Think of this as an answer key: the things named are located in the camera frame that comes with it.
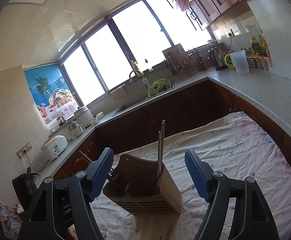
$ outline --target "faucet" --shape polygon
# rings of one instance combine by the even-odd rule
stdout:
[[[129,74],[129,81],[130,81],[130,83],[132,83],[132,80],[131,80],[131,74],[133,73],[133,72],[139,72],[140,74],[141,74],[141,76],[142,76],[142,79],[143,79],[143,84],[146,86],[146,89],[149,89],[149,87],[150,87],[150,83],[148,82],[148,80],[143,76],[143,73],[140,71],[140,70],[137,70],[137,69],[134,69],[134,70],[132,70],[131,72],[130,72],[130,74]]]

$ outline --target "dish towel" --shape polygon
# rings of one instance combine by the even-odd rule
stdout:
[[[126,96],[127,92],[124,90],[123,86],[118,87],[116,90],[111,92],[111,96],[114,100],[117,100],[119,97]]]

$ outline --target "green colander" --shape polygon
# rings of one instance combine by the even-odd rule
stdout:
[[[157,81],[154,81],[153,84],[148,89],[148,97],[154,97],[166,90],[169,90],[172,87],[171,82],[166,79],[158,79]]]

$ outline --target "electrical socket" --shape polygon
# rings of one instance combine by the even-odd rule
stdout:
[[[231,38],[231,37],[234,37],[233,30],[230,29],[230,30],[225,34],[225,36],[226,36],[228,39]]]
[[[28,142],[25,146],[23,146],[19,151],[16,152],[16,155],[18,155],[18,157],[21,159],[22,156],[25,155],[24,151],[27,153],[31,149],[32,149],[32,144]]]

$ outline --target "window frame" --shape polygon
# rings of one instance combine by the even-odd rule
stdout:
[[[146,7],[148,8],[148,10],[151,12],[151,14],[153,15],[153,17],[155,18],[156,22],[159,24],[161,31],[165,34],[165,36],[167,37],[169,43],[171,44],[171,46],[174,46],[175,44],[173,43],[171,37],[169,36],[167,30],[165,29],[164,25],[162,24],[162,22],[160,21],[159,17],[156,15],[156,13],[154,12],[154,10],[152,9],[152,7],[148,4],[148,2],[146,0],[134,0],[126,5],[124,5],[123,7],[119,8],[118,10],[112,12],[111,14],[109,14],[108,17],[106,17],[105,19],[103,19],[101,22],[99,22],[97,25],[95,25],[94,27],[91,28],[90,31],[88,31],[72,48],[69,48],[68,51],[66,51],[64,53],[64,55],[61,57],[61,59],[57,62],[59,64],[59,68],[61,73],[63,74],[63,76],[65,77],[65,81],[68,84],[69,88],[75,93],[76,95],[76,99],[77,102],[80,106],[83,106],[83,102],[79,96],[79,94],[76,92],[75,87],[73,86],[71,79],[68,76],[68,73],[66,72],[66,69],[64,67],[64,62],[66,61],[66,59],[79,47],[82,47],[90,65],[91,68],[93,69],[95,75],[97,76],[101,86],[103,87],[104,90],[104,94],[99,96],[98,98],[96,98],[95,100],[93,100],[90,104],[93,104],[99,100],[101,100],[102,98],[106,97],[107,95],[109,95],[112,91],[116,90],[118,87],[128,84],[130,81],[129,79],[127,79],[126,81],[122,82],[121,84],[117,85],[116,87],[112,88],[109,90],[109,88],[107,87],[103,77],[101,76],[95,62],[93,61],[93,58],[85,44],[85,42],[93,35],[95,34],[97,31],[99,31],[101,28],[103,28],[105,25],[108,25],[113,36],[115,37],[116,41],[118,42],[119,46],[121,47],[124,55],[126,56],[128,62],[130,63],[131,66],[131,71],[133,70],[132,68],[132,63],[131,60],[136,61],[133,53],[131,52],[127,42],[125,41],[125,39],[123,38],[120,30],[118,29],[116,23],[114,22],[114,20],[112,19],[113,16],[115,16],[116,14],[120,13],[121,11],[125,10],[126,8],[130,7],[131,5],[138,3],[142,1]],[[214,38],[213,33],[211,32],[211,30],[209,29],[209,27],[207,28],[211,38]],[[159,68],[161,66],[166,65],[166,62],[163,61],[155,66],[152,66],[153,69]],[[145,70],[144,74],[146,75],[149,72],[149,70]],[[132,81],[137,79],[138,76],[135,75],[134,77],[132,77]]]

